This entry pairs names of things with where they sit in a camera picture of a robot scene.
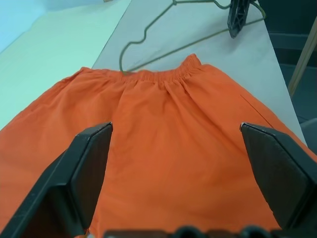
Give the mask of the dark grey furniture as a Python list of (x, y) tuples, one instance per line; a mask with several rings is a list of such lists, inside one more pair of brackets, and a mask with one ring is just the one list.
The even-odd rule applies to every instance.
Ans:
[(317, 0), (258, 0), (280, 64), (296, 65), (317, 17)]

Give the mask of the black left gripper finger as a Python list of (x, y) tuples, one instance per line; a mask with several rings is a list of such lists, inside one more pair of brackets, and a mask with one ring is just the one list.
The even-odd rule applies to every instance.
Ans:
[(258, 187), (283, 229), (317, 230), (317, 162), (288, 134), (240, 126)]
[(251, 0), (231, 0), (227, 26), (232, 39), (236, 38), (246, 24)]
[(91, 225), (103, 186), (111, 122), (77, 134), (41, 174), (0, 238), (75, 238)]

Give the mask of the orange shorts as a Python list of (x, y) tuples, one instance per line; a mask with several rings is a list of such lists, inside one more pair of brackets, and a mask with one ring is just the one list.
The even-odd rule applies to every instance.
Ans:
[(283, 229), (258, 187), (240, 126), (288, 134), (221, 70), (188, 56), (176, 69), (82, 68), (0, 130), (0, 233), (44, 170), (89, 127), (111, 122), (91, 225), (75, 238), (317, 238)]

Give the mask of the green wire hanger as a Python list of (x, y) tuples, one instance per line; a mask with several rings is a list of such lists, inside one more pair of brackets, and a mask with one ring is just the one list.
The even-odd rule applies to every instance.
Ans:
[[(152, 64), (152, 63), (154, 63), (154, 62), (156, 62), (156, 61), (158, 61), (158, 60), (161, 60), (161, 59), (163, 59), (163, 58), (165, 58), (165, 57), (168, 57), (168, 56), (170, 56), (170, 55), (172, 55), (172, 54), (175, 54), (175, 53), (177, 53), (177, 52), (179, 52), (179, 51), (181, 51), (181, 50), (184, 50), (184, 49), (189, 48), (189, 47), (191, 47), (191, 46), (193, 46), (193, 45), (196, 45), (196, 44), (198, 44), (198, 43), (200, 43), (200, 42), (202, 42), (202, 41), (208, 40), (208, 39), (210, 39), (210, 38), (212, 38), (212, 37), (215, 37), (215, 36), (220, 35), (220, 34), (225, 33), (225, 32), (228, 32), (228, 33), (229, 33), (229, 29), (228, 29), (228, 26), (227, 26), (227, 28), (225, 28), (225, 29), (222, 29), (222, 30), (220, 30), (220, 31), (217, 31), (217, 32), (215, 32), (215, 33), (212, 33), (212, 34), (210, 34), (210, 35), (207, 35), (207, 36), (205, 36), (205, 37), (202, 37), (202, 38), (200, 38), (200, 39), (198, 39), (198, 40), (195, 40), (195, 41), (193, 41), (193, 42), (191, 42), (191, 43), (188, 43), (188, 44), (186, 44), (186, 45), (183, 45), (183, 46), (181, 46), (181, 47), (179, 47), (179, 48), (177, 48), (177, 49), (175, 49), (175, 50), (169, 51), (169, 52), (167, 52), (167, 53), (165, 53), (165, 54), (163, 54), (163, 55), (161, 55), (161, 56), (159, 56), (159, 57), (156, 57), (156, 58), (154, 58), (154, 59), (152, 59), (152, 60), (150, 60), (150, 61), (147, 61), (147, 62), (145, 62), (145, 63), (139, 64), (139, 65), (137, 65), (137, 66), (135, 66), (135, 67), (133, 67), (133, 68), (130, 68), (130, 69), (128, 69), (128, 70), (124, 70), (124, 69), (123, 69), (123, 57), (124, 57), (125, 52), (128, 50), (128, 48), (129, 48), (130, 46), (132, 46), (132, 45), (141, 45), (141, 44), (143, 44), (143, 43), (145, 42), (145, 40), (147, 39), (148, 30), (149, 30), (160, 18), (162, 18), (173, 6), (177, 6), (177, 5), (179, 5), (179, 4), (196, 4), (196, 3), (214, 3), (219, 9), (222, 9), (222, 10), (227, 10), (227, 9), (229, 10), (229, 7), (230, 7), (230, 3), (229, 3), (228, 5), (221, 5), (217, 0), (172, 0), (172, 3), (171, 3), (165, 10), (163, 10), (163, 12), (161, 12), (154, 20), (152, 20), (152, 21), (145, 27), (144, 32), (143, 32), (143, 38), (142, 38), (141, 40), (139, 40), (139, 41), (130, 41), (130, 42), (128, 42), (128, 43), (123, 47), (122, 51), (120, 52), (119, 60), (118, 60), (119, 70), (120, 70), (123, 74), (129, 74), (129, 73), (131, 73), (131, 72), (135, 72), (136, 70), (139, 70), (139, 69), (141, 69), (141, 68), (143, 68), (143, 67), (145, 67), (145, 66), (147, 66), (147, 65), (149, 65), (149, 64)], [(257, 10), (260, 11), (262, 17), (261, 17), (261, 18), (258, 18), (258, 19), (256, 19), (256, 20), (250, 21), (250, 22), (247, 22), (247, 20), (246, 20), (245, 26), (252, 25), (252, 24), (255, 24), (255, 23), (257, 23), (257, 22), (264, 21), (264, 20), (266, 19), (266, 13), (265, 13), (265, 11), (263, 10), (263, 8), (260, 6), (260, 4), (257, 3), (257, 0), (251, 0), (250, 6), (251, 6), (251, 5), (254, 6)]]

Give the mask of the light wooden strip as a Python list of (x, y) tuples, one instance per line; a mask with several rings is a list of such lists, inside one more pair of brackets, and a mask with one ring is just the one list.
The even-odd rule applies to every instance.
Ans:
[(313, 26), (311, 27), (310, 33), (287, 87), (291, 98), (295, 94), (297, 86), (302, 79), (304, 71), (308, 65), (309, 59), (315, 49), (317, 49), (317, 17), (315, 18)]

